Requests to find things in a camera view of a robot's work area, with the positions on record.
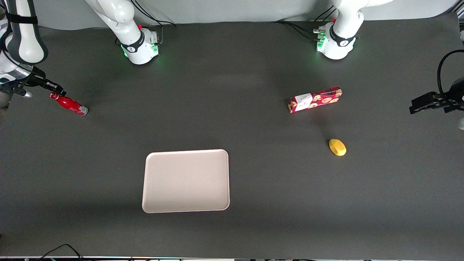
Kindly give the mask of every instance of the white label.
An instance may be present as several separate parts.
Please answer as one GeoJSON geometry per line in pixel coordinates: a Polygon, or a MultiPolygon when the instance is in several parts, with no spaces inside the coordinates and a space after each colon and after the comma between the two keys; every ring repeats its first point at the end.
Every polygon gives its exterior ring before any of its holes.
{"type": "Polygon", "coordinates": [[[300,110],[307,109],[309,107],[309,105],[313,101],[313,96],[310,93],[303,94],[303,95],[295,96],[295,100],[297,103],[295,111],[300,111],[300,110]]]}

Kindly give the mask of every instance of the bottle cap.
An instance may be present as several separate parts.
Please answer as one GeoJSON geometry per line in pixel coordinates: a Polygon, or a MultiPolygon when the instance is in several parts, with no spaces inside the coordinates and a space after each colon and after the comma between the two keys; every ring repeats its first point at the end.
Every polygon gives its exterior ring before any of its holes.
{"type": "Polygon", "coordinates": [[[50,92],[50,98],[58,100],[59,95],[56,92],[50,92]]]}

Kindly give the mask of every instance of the red bottle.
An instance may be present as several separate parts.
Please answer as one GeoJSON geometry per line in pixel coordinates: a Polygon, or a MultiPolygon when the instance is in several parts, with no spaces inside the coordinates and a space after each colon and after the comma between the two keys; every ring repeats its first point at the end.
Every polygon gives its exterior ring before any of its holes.
{"type": "Polygon", "coordinates": [[[85,116],[89,112],[87,107],[82,106],[80,103],[71,98],[58,95],[56,92],[51,92],[50,98],[57,101],[63,108],[73,111],[77,115],[85,116]]]}

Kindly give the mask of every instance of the white tray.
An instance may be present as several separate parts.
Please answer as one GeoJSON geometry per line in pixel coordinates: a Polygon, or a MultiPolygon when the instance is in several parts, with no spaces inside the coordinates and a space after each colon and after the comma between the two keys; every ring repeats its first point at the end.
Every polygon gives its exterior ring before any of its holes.
{"type": "Polygon", "coordinates": [[[143,211],[225,210],[229,202],[227,151],[155,152],[147,156],[143,211]]]}

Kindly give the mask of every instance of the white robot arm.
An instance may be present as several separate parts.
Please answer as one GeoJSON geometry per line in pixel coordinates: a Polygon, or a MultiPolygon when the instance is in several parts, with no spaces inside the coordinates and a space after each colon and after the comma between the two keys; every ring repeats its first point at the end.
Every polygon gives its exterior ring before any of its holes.
{"type": "Polygon", "coordinates": [[[360,9],[391,1],[393,0],[333,0],[338,16],[335,23],[330,22],[314,30],[314,33],[319,34],[316,50],[330,59],[344,58],[353,49],[355,35],[364,21],[364,14],[360,9]]]}
{"type": "Polygon", "coordinates": [[[63,88],[33,66],[45,60],[48,50],[40,38],[32,0],[2,0],[6,16],[0,20],[0,91],[26,98],[24,86],[41,86],[62,96],[63,88]]]}
{"type": "Polygon", "coordinates": [[[141,65],[158,55],[158,34],[137,26],[129,0],[85,0],[114,32],[129,60],[141,65]]]}
{"type": "Polygon", "coordinates": [[[48,50],[39,35],[32,0],[2,0],[10,23],[4,34],[5,48],[20,63],[34,65],[47,58],[48,50]]]}

